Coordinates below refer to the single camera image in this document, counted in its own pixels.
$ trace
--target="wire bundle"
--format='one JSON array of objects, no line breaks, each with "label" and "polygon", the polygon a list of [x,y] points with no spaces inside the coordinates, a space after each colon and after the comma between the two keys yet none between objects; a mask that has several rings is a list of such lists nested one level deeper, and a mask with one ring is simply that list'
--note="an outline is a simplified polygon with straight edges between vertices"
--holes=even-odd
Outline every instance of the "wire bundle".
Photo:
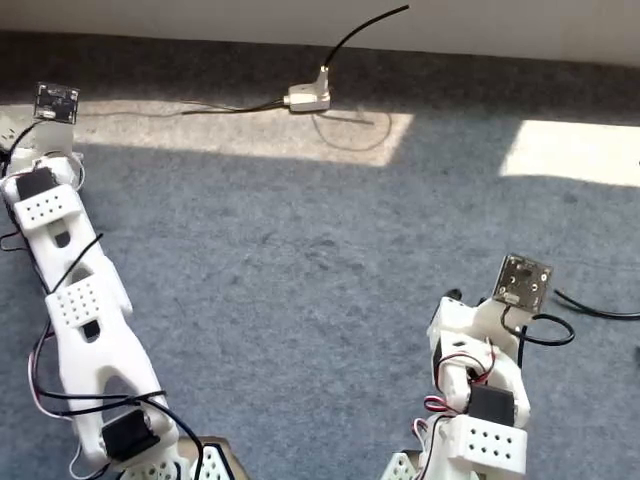
[{"label": "wire bundle", "polygon": [[[95,244],[97,244],[100,241],[103,234],[97,235],[95,239],[89,242],[89,244],[78,254],[75,260],[67,268],[67,270],[62,275],[62,277],[58,280],[58,282],[56,282],[55,286],[53,288],[49,288],[46,281],[40,274],[33,252],[31,251],[31,248],[29,247],[29,243],[26,241],[26,239],[24,238],[24,235],[22,234],[22,231],[20,230],[20,226],[16,221],[13,211],[9,207],[9,204],[7,203],[6,199],[4,200],[5,200],[5,206],[7,208],[7,212],[9,214],[9,218],[11,219],[12,223],[16,227],[16,231],[11,234],[3,235],[2,237],[0,237],[0,247],[4,251],[25,250],[29,254],[29,257],[31,259],[31,265],[40,280],[40,284],[42,285],[42,288],[45,294],[50,295],[52,293],[55,293],[58,290],[58,288],[60,288],[60,286],[64,283],[67,277],[71,274],[73,269],[78,265],[78,263],[80,263],[80,261],[85,256],[85,254],[91,249],[91,247],[93,247]],[[8,249],[2,245],[2,240],[18,234],[22,235],[25,242],[25,247]],[[32,351],[29,354],[28,361],[27,361],[27,375],[28,375],[29,389],[31,391],[33,401],[36,407],[38,408],[38,410],[40,410],[44,415],[47,415],[50,418],[71,421],[73,417],[78,415],[85,415],[85,414],[94,413],[94,412],[103,412],[103,411],[112,410],[115,408],[120,408],[125,406],[140,406],[143,403],[146,405],[149,405],[150,407],[155,408],[161,411],[162,413],[164,413],[165,415],[167,415],[168,417],[170,417],[178,426],[182,428],[182,430],[191,438],[191,440],[196,445],[196,448],[198,450],[198,460],[196,464],[195,478],[198,479],[200,475],[200,471],[202,470],[204,446],[202,445],[202,442],[200,441],[198,436],[193,432],[193,430],[191,430],[191,428],[178,415],[176,415],[172,410],[165,407],[161,403],[158,403],[157,401],[152,399],[152,397],[166,395],[166,392],[164,390],[150,392],[150,393],[146,393],[138,396],[132,396],[132,395],[126,395],[126,394],[87,395],[87,394],[67,394],[67,393],[51,392],[40,386],[40,383],[38,381],[38,364],[40,360],[40,355],[42,353],[42,348],[45,342],[55,336],[55,333],[52,331],[51,327],[52,327],[51,320],[47,319],[47,322],[45,323],[45,327],[42,331],[42,334],[40,335],[37,342],[35,343]],[[86,408],[86,409],[80,409],[80,410],[50,410],[45,406],[43,406],[42,397],[59,399],[59,400],[109,400],[110,402],[107,404],[100,405],[98,407],[92,407],[92,408]],[[73,478],[75,478],[76,480],[96,480],[107,472],[110,464],[104,465],[103,467],[101,467],[100,469],[96,470],[95,472],[89,475],[86,475],[86,476],[77,475],[74,472],[73,467],[80,456],[80,450],[81,450],[81,445],[78,444],[78,449],[76,450],[76,454],[74,455],[73,459],[71,460],[71,463],[69,464],[69,473]]]},{"label": "wire bundle", "polygon": [[589,307],[584,303],[578,302],[571,298],[566,293],[560,290],[553,291],[558,297],[567,302],[571,308],[577,310],[580,313],[591,315],[592,317],[606,318],[608,320],[622,320],[622,321],[638,321],[640,320],[640,312],[633,313],[620,313],[620,312],[607,312],[606,310],[599,310],[597,308]]}]

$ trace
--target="white wire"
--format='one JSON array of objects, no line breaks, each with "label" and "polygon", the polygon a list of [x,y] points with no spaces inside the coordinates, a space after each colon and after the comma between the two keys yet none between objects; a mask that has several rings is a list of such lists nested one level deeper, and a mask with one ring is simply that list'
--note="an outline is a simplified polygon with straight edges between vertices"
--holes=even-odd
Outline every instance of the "white wire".
[{"label": "white wire", "polygon": [[422,451],[426,452],[427,451],[427,441],[425,440],[425,438],[420,433],[420,431],[423,429],[422,422],[426,423],[426,420],[424,418],[416,418],[413,421],[413,432],[415,433],[416,437],[418,437],[418,441],[420,442],[420,445],[422,446]]},{"label": "white wire", "polygon": [[[69,422],[73,422],[73,420],[71,418],[69,418],[69,417],[62,417],[60,415],[54,415],[53,413],[48,412],[47,410],[44,409],[44,407],[42,406],[42,404],[38,400],[35,388],[33,386],[33,375],[32,375],[32,372],[33,372],[33,352],[31,352],[29,354],[29,360],[28,360],[28,364],[27,364],[27,375],[29,375],[29,389],[31,390],[31,396],[33,397],[33,403],[35,403],[36,407],[38,407],[38,410],[40,410],[42,413],[44,413],[47,417],[56,418],[56,419],[60,419],[60,420],[67,420]],[[94,472],[92,472],[92,473],[90,473],[88,475],[85,475],[85,476],[76,475],[76,473],[73,471],[73,466],[78,461],[78,458],[80,458],[80,452],[81,451],[82,451],[82,445],[80,444],[80,442],[78,442],[78,448],[76,448],[76,453],[73,456],[73,458],[71,459],[71,462],[69,462],[69,475],[71,475],[76,480],[90,480],[95,475],[97,475],[98,472],[100,472],[100,470],[102,470],[102,468],[104,468],[104,467],[99,468],[96,471],[94,471]]]},{"label": "white wire", "polygon": [[92,473],[90,473],[88,475],[84,475],[84,476],[77,475],[73,471],[73,466],[78,461],[78,458],[80,458],[80,452],[81,451],[82,451],[82,445],[80,444],[80,442],[78,442],[78,448],[76,449],[76,454],[73,456],[73,458],[71,459],[71,462],[69,463],[69,475],[71,475],[76,480],[90,480],[91,478],[96,476],[100,472],[100,470],[102,470],[104,467],[99,468],[95,472],[92,472]]},{"label": "white wire", "polygon": [[78,166],[78,175],[80,176],[80,180],[78,182],[78,185],[76,185],[76,187],[75,187],[76,192],[78,192],[78,191],[80,191],[80,189],[84,185],[84,180],[85,180],[85,178],[87,178],[87,174],[86,174],[86,171],[84,169],[84,165],[82,164],[82,161],[80,161],[80,159],[77,158],[73,153],[71,154],[70,157],[67,157],[67,158],[68,159],[73,159],[73,161],[76,162],[76,165]]},{"label": "white wire", "polygon": [[33,386],[33,352],[29,354],[29,360],[27,362],[27,376],[29,380],[29,389],[31,390],[31,397],[33,398],[33,403],[36,404],[36,407],[38,408],[38,410],[44,413],[47,417],[56,418],[60,420],[67,420],[69,422],[72,422],[73,420],[71,420],[71,418],[69,417],[61,417],[60,415],[54,415],[53,413],[47,411],[40,403],[40,400],[36,395],[36,389]]}]

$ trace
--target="cable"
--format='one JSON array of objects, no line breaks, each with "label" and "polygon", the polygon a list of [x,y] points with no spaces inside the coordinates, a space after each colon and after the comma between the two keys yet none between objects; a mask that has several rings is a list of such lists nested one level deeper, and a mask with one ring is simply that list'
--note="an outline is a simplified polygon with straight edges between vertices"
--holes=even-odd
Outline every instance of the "cable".
[{"label": "cable", "polygon": [[95,480],[103,476],[106,473],[107,469],[109,468],[110,464],[108,463],[104,467],[99,468],[98,470],[96,470],[93,473],[90,473],[89,475],[80,476],[73,471],[73,466],[78,461],[78,458],[80,458],[81,451],[82,451],[82,445],[80,444],[80,442],[78,442],[78,448],[76,449],[76,454],[73,456],[73,458],[71,459],[71,462],[69,463],[69,475],[71,475],[76,480]]},{"label": "cable", "polygon": [[511,310],[511,306],[507,305],[505,307],[505,309],[502,312],[502,315],[500,315],[500,325],[502,325],[502,328],[504,328],[507,332],[509,332],[511,335],[513,335],[514,337],[517,337],[520,339],[520,341],[525,341],[525,342],[529,342],[529,343],[535,343],[536,345],[543,345],[546,347],[559,347],[561,345],[566,345],[568,343],[571,343],[573,341],[574,338],[576,338],[576,332],[573,329],[573,327],[571,326],[571,324],[569,322],[567,322],[566,320],[560,318],[560,317],[556,317],[555,315],[549,315],[547,313],[539,313],[537,315],[534,315],[533,317],[531,317],[532,320],[550,320],[553,323],[557,323],[559,325],[562,325],[565,330],[567,331],[567,336],[564,338],[560,338],[558,340],[548,340],[546,338],[538,338],[538,337],[530,337],[526,334],[526,332],[522,332],[522,331],[518,331],[514,328],[509,327],[505,322],[506,322],[506,316],[507,313],[509,312],[509,310]]},{"label": "cable", "polygon": [[[520,333],[522,333],[523,335],[527,334],[527,330],[528,327],[525,325],[524,327],[522,327],[522,329],[520,330]],[[522,359],[524,357],[524,344],[526,342],[522,339],[520,339],[519,343],[518,343],[518,368],[520,370],[522,370]]]},{"label": "cable", "polygon": [[96,238],[94,238],[93,240],[91,240],[86,247],[84,247],[82,249],[82,251],[78,254],[78,256],[76,257],[76,259],[71,262],[71,265],[69,265],[69,268],[67,268],[67,271],[64,272],[64,274],[62,275],[62,277],[60,278],[60,280],[58,280],[58,283],[56,283],[56,286],[53,287],[53,290],[51,290],[51,293],[55,293],[56,290],[58,290],[58,287],[60,285],[62,285],[62,282],[65,281],[65,279],[69,276],[69,274],[71,273],[71,271],[76,268],[76,266],[78,265],[78,263],[80,263],[80,260],[82,260],[82,257],[85,256],[85,254],[91,249],[91,247],[93,247],[96,243],[98,243],[100,241],[100,239],[104,237],[104,233],[99,233],[98,235],[96,235]]},{"label": "cable", "polygon": [[591,315],[592,317],[600,317],[606,318],[608,320],[627,320],[627,321],[637,321],[640,320],[640,312],[634,313],[616,313],[616,312],[607,312],[604,310],[598,310],[597,308],[588,307],[583,303],[574,300],[566,293],[560,290],[554,290],[553,293],[558,295],[565,302],[573,305],[578,311],[585,313],[587,315]]},{"label": "cable", "polygon": [[4,246],[4,241],[7,238],[15,237],[16,235],[20,235],[20,234],[21,234],[20,230],[16,230],[14,232],[5,233],[4,235],[2,235],[0,237],[0,250],[2,250],[3,252],[22,252],[22,251],[26,251],[27,249],[25,247],[5,247]]},{"label": "cable", "polygon": [[265,112],[267,110],[275,110],[277,108],[283,108],[285,106],[284,105],[284,100],[282,100],[282,99],[271,100],[270,102],[263,103],[263,104],[260,104],[260,105],[256,105],[255,107],[247,107],[247,108],[226,107],[226,106],[222,106],[222,105],[211,105],[211,104],[200,103],[200,102],[186,102],[186,103],[197,103],[198,105],[203,105],[203,106],[206,106],[206,107],[209,107],[209,108],[217,108],[219,110],[205,110],[205,109],[185,110],[183,112],[180,112],[180,115],[200,115],[200,114],[204,114],[204,115],[230,115],[230,114],[234,114],[234,113]]},{"label": "cable", "polygon": [[433,370],[433,376],[434,376],[434,380],[435,380],[434,383],[435,383],[436,388],[438,389],[439,392],[442,392],[442,390],[440,389],[440,382],[439,382],[439,379],[440,379],[440,367],[447,360],[451,360],[452,358],[457,358],[457,357],[469,358],[469,359],[473,360],[474,362],[476,362],[480,366],[480,369],[482,370],[482,374],[480,374],[478,376],[478,378],[482,378],[483,376],[487,375],[487,373],[488,373],[487,369],[482,364],[482,362],[480,360],[478,360],[476,357],[471,356],[468,353],[463,353],[463,352],[452,353],[451,355],[447,355],[446,357],[442,357],[440,360],[438,360],[438,362],[436,363],[436,366],[435,366],[435,368]]},{"label": "cable", "polygon": [[194,480],[199,480],[200,479],[200,470],[202,470],[202,462],[204,460],[204,446],[202,445],[202,442],[200,441],[198,436],[195,433],[193,433],[193,430],[191,430],[191,428],[189,428],[189,425],[187,425],[184,422],[184,420],[182,420],[170,408],[165,407],[161,403],[158,403],[155,400],[151,400],[151,399],[145,399],[145,400],[141,400],[141,401],[143,403],[146,403],[147,405],[151,405],[152,407],[160,410],[165,415],[169,416],[171,419],[173,419],[174,422],[176,422],[180,426],[180,428],[182,428],[182,430],[184,430],[184,432],[189,436],[189,438],[191,438],[193,443],[196,445],[196,449],[198,450],[198,462],[196,463],[196,471],[195,471],[195,475],[194,475],[193,478],[194,478]]},{"label": "cable", "polygon": [[416,474],[416,476],[415,476],[415,478],[413,480],[424,480],[425,479],[425,476],[427,475],[427,470],[429,470],[429,464],[431,463],[431,456],[433,455],[433,442],[435,441],[435,438],[436,438],[436,427],[438,426],[438,423],[443,418],[451,419],[453,417],[454,417],[453,415],[440,415],[433,422],[433,427],[431,428],[431,441],[429,443],[429,454],[427,456],[427,461],[425,462],[424,467],[422,467],[422,469]]},{"label": "cable", "polygon": [[31,125],[29,125],[27,128],[25,128],[22,132],[20,132],[20,134],[16,137],[15,141],[13,142],[13,144],[11,145],[9,150],[7,151],[7,155],[6,155],[5,161],[4,161],[3,165],[2,165],[2,177],[6,177],[7,171],[9,170],[9,165],[11,164],[11,159],[13,157],[13,154],[14,154],[16,148],[18,148],[18,145],[20,144],[22,139],[24,137],[26,137],[27,135],[29,135],[29,132],[31,132],[31,130],[33,130],[36,126],[40,125],[43,122],[47,122],[47,121],[48,120],[36,120]]},{"label": "cable", "polygon": [[409,5],[404,5],[402,7],[394,8],[393,10],[390,10],[387,13],[383,13],[382,15],[378,15],[377,17],[374,17],[371,20],[367,20],[359,27],[354,28],[342,40],[340,40],[340,42],[335,47],[333,47],[333,49],[329,52],[329,55],[327,55],[327,58],[325,59],[322,65],[324,67],[329,67],[329,64],[333,60],[333,57],[335,57],[336,53],[338,53],[338,50],[340,50],[340,48],[342,48],[342,46],[345,43],[347,43],[351,39],[351,37],[353,37],[357,33],[361,32],[368,26],[373,25],[374,23],[378,23],[380,20],[384,20],[387,17],[391,17],[392,15],[396,15],[397,13],[404,12],[405,10],[408,10],[408,9],[409,9]]},{"label": "cable", "polygon": [[438,397],[436,395],[427,395],[424,397],[424,401],[422,402],[424,408],[429,412],[453,412],[457,414],[461,414],[455,408],[449,406],[444,398]]}]

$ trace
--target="black wire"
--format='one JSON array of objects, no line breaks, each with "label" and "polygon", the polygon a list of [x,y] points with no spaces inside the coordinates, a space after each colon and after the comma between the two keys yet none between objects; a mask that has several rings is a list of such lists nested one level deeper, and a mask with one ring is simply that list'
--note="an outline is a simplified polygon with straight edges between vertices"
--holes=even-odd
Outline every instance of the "black wire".
[{"label": "black wire", "polygon": [[[164,390],[156,390],[155,392],[149,392],[142,395],[117,395],[122,400],[117,402],[107,403],[106,405],[99,405],[97,407],[83,408],[80,410],[47,410],[49,413],[53,415],[58,415],[60,417],[77,417],[79,415],[87,415],[89,413],[95,412],[104,412],[106,410],[113,410],[114,408],[125,407],[128,405],[140,405],[141,402],[148,400],[151,397],[158,397],[160,395],[166,395],[167,392]],[[102,400],[102,397],[113,397],[114,395],[67,395],[66,398],[69,400],[88,400],[89,397],[95,400]]]},{"label": "black wire", "polygon": [[33,130],[37,125],[40,125],[41,123],[44,123],[44,122],[47,122],[47,121],[48,120],[36,120],[31,125],[29,125],[27,128],[25,128],[22,132],[20,132],[20,134],[16,137],[16,139],[13,142],[13,144],[11,145],[11,147],[9,147],[9,150],[7,151],[5,160],[4,160],[3,165],[2,165],[2,177],[3,178],[7,175],[7,171],[9,170],[9,165],[11,164],[11,158],[13,157],[13,153],[15,152],[16,148],[18,148],[18,145],[20,144],[22,139],[24,137],[26,137],[27,135],[29,135],[29,132],[31,132],[31,130]]},{"label": "black wire", "polygon": [[82,251],[78,254],[78,256],[76,257],[76,259],[71,263],[71,265],[69,265],[69,268],[67,268],[67,271],[64,272],[64,274],[62,275],[62,277],[60,278],[60,280],[58,280],[58,283],[56,283],[56,286],[53,287],[53,290],[51,290],[51,293],[55,293],[56,290],[58,290],[58,287],[60,285],[62,285],[62,282],[65,281],[65,279],[69,276],[69,274],[71,273],[71,271],[76,268],[76,265],[78,265],[78,263],[80,263],[80,260],[82,260],[82,257],[85,256],[85,254],[91,249],[91,247],[93,247],[96,243],[98,243],[100,241],[100,239],[104,236],[104,233],[99,233],[98,235],[96,235],[96,238],[94,238],[93,240],[91,240],[86,247],[84,247],[82,249]]},{"label": "black wire", "polygon": [[521,331],[519,332],[518,330],[515,330],[509,327],[505,323],[507,313],[509,312],[510,309],[511,307],[509,305],[505,307],[505,309],[502,312],[502,315],[500,315],[500,324],[502,325],[502,328],[504,328],[507,332],[509,332],[514,337],[519,338],[521,342],[525,341],[529,343],[535,343],[536,345],[544,345],[547,347],[559,347],[561,345],[566,345],[567,343],[571,343],[573,339],[576,338],[576,332],[569,322],[567,322],[566,320],[560,317],[556,317],[555,315],[549,315],[547,313],[539,313],[531,317],[531,319],[532,320],[550,320],[553,323],[562,325],[567,330],[567,336],[558,340],[548,340],[546,338],[530,337],[526,334],[526,332],[521,332]]},{"label": "black wire", "polygon": [[105,473],[107,473],[107,470],[109,469],[110,466],[111,466],[111,463],[107,463],[104,467],[102,467],[96,473],[94,473],[89,478],[87,478],[87,480],[98,480],[98,478],[101,478]]},{"label": "black wire", "polygon": [[553,291],[556,295],[558,295],[562,300],[569,303],[573,307],[575,307],[579,312],[585,313],[587,315],[591,315],[592,317],[600,317],[606,318],[608,320],[627,320],[627,321],[637,321],[640,320],[640,312],[634,313],[616,313],[616,312],[607,312],[605,310],[598,310],[597,308],[589,307],[584,305],[583,303],[574,300],[566,293],[560,290]]},{"label": "black wire", "polygon": [[[520,333],[522,333],[523,335],[526,335],[527,334],[527,330],[528,330],[528,327],[525,325],[520,330]],[[520,340],[520,342],[518,344],[518,368],[520,370],[522,370],[522,360],[523,360],[523,357],[524,357],[524,344],[525,343],[526,342],[524,340]]]},{"label": "black wire", "polygon": [[236,107],[224,107],[220,105],[208,105],[206,103],[202,103],[200,105],[209,107],[209,108],[217,108],[218,110],[207,110],[207,109],[196,109],[196,110],[185,110],[180,112],[180,115],[231,115],[234,113],[251,113],[251,112],[265,112],[267,110],[275,110],[277,108],[284,107],[284,100],[277,99],[271,100],[270,102],[263,103],[261,105],[256,105],[255,107],[247,107],[247,108],[236,108]]},{"label": "black wire", "polygon": [[2,250],[3,252],[21,252],[21,251],[27,251],[27,249],[25,247],[5,247],[4,246],[4,241],[7,238],[11,238],[11,237],[15,237],[16,235],[20,235],[22,232],[20,232],[20,230],[16,230],[14,232],[11,233],[5,233],[4,235],[2,235],[0,237],[0,250]]},{"label": "black wire", "polygon": [[404,12],[405,10],[408,10],[408,9],[409,9],[409,5],[404,5],[402,7],[394,8],[393,10],[390,10],[387,13],[383,13],[382,15],[378,15],[377,17],[372,18],[371,20],[367,20],[366,22],[364,22],[359,27],[351,30],[351,32],[349,32],[342,40],[340,40],[340,42],[335,47],[333,47],[333,49],[331,50],[331,52],[329,52],[329,55],[327,55],[327,58],[326,58],[326,60],[324,61],[324,63],[322,65],[324,67],[328,67],[329,64],[331,63],[331,60],[333,60],[333,57],[336,55],[336,53],[338,53],[338,50],[340,50],[340,48],[342,48],[342,46],[345,43],[347,43],[351,39],[351,37],[353,37],[357,33],[361,32],[362,30],[364,30],[368,26],[379,22],[380,20],[384,20],[387,17],[390,17],[390,16],[395,15],[395,14],[400,13],[400,12]]},{"label": "black wire", "polygon": [[189,436],[189,438],[191,438],[193,443],[196,445],[196,449],[198,450],[198,462],[196,463],[196,471],[195,471],[195,475],[194,475],[193,478],[194,478],[194,480],[199,480],[200,479],[200,470],[202,470],[202,462],[204,460],[204,446],[202,445],[202,442],[200,441],[198,436],[195,433],[193,433],[193,430],[191,430],[191,428],[189,428],[189,425],[187,425],[185,423],[185,421],[182,420],[170,408],[165,407],[161,403],[158,403],[155,400],[151,400],[149,398],[142,399],[140,401],[143,402],[143,403],[146,403],[147,405],[151,405],[152,407],[160,410],[165,415],[171,417],[173,419],[173,421],[176,422],[180,426],[180,428],[182,428],[182,430],[184,430],[184,432]]},{"label": "black wire", "polygon": [[425,476],[427,475],[427,470],[429,469],[429,464],[431,463],[431,456],[433,455],[433,442],[436,438],[436,427],[438,426],[438,422],[440,422],[440,420],[442,420],[443,418],[453,418],[453,415],[440,415],[433,422],[433,427],[431,427],[431,442],[429,443],[429,455],[427,456],[427,461],[424,464],[422,472],[420,473],[420,480],[424,480]]}]

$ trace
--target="white 3d-printed part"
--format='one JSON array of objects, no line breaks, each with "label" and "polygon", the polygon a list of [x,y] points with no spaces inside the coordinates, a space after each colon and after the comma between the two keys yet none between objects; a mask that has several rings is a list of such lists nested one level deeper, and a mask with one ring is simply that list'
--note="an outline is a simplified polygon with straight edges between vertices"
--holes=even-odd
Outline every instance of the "white 3d-printed part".
[{"label": "white 3d-printed part", "polygon": [[[191,466],[191,478],[195,478],[197,463]],[[231,480],[233,476],[227,471],[226,464],[220,456],[220,452],[215,446],[204,447],[204,458],[202,460],[202,470],[200,470],[200,480]]]},{"label": "white 3d-printed part", "polygon": [[80,199],[70,185],[60,185],[42,192],[16,203],[14,208],[25,234],[83,211]]},{"label": "white 3d-printed part", "polygon": [[180,480],[178,469],[172,462],[144,465],[127,469],[119,480]]},{"label": "white 3d-printed part", "polygon": [[524,475],[527,468],[527,432],[458,415],[450,422],[449,458],[469,462],[470,470],[498,469]]},{"label": "white 3d-printed part", "polygon": [[416,469],[406,453],[394,453],[380,480],[412,480]]}]

